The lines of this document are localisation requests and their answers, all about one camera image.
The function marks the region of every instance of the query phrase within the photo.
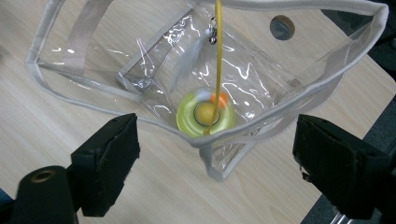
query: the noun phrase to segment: wood grain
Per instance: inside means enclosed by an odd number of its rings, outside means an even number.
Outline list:
[[[0,1],[0,188],[12,197],[19,181],[34,169],[68,166],[70,153],[113,118],[55,99],[28,75],[23,61],[45,5],[43,0]],[[145,5],[138,11],[149,11]],[[309,26],[312,20],[294,16],[303,20],[303,26],[316,30],[317,38],[324,33],[329,43],[326,48],[339,41],[339,31],[333,25],[319,30],[322,24],[330,24],[327,19]],[[259,38],[251,31],[247,35]],[[314,47],[298,34],[296,37],[303,43],[293,46],[294,52],[306,49],[315,53]],[[261,44],[275,57],[282,57],[282,48],[288,48]],[[285,66],[301,69],[303,64]],[[347,71],[332,97],[310,114],[362,138],[395,92],[395,82],[364,57]],[[291,155],[295,125],[255,146],[221,183],[206,175],[198,151],[185,141],[148,124],[139,123],[138,127],[141,157],[117,203],[103,218],[78,214],[80,223],[299,223],[319,196],[301,179]]]

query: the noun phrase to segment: yellow rod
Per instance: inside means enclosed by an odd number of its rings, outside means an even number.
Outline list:
[[[217,69],[216,69],[216,100],[215,109],[213,110],[212,121],[209,127],[206,128],[204,134],[210,134],[210,129],[216,121],[216,117],[219,110],[219,97],[220,97],[220,85],[221,85],[221,59],[222,59],[222,22],[221,22],[221,1],[216,0],[216,26],[217,26],[217,45],[218,45],[218,58],[217,58]]]

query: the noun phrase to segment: hole in bag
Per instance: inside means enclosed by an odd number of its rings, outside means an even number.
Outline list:
[[[275,39],[289,40],[294,36],[295,27],[289,17],[279,15],[271,20],[270,31]]]

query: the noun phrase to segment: yellow donut-shaped object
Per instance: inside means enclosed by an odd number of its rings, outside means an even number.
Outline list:
[[[210,88],[203,87],[190,91],[178,106],[177,127],[192,138],[203,136],[204,130],[212,120],[214,104],[214,91]],[[219,100],[219,114],[210,132],[217,133],[232,128],[234,121],[233,104],[222,92]]]

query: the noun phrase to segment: clear plastic bag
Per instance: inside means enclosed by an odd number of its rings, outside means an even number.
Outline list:
[[[209,175],[222,180],[254,143],[323,103],[380,37],[388,16],[385,5],[366,1],[224,0],[221,91],[233,113],[219,117],[233,124],[192,136],[177,125],[180,104],[191,92],[211,92],[216,81],[216,51],[205,35],[213,6],[196,2],[50,0],[27,68],[60,99],[117,115],[134,112],[180,135],[200,149]],[[147,4],[148,13],[141,10]],[[346,35],[321,9],[365,20]],[[279,15],[295,25],[289,40],[271,33]]]

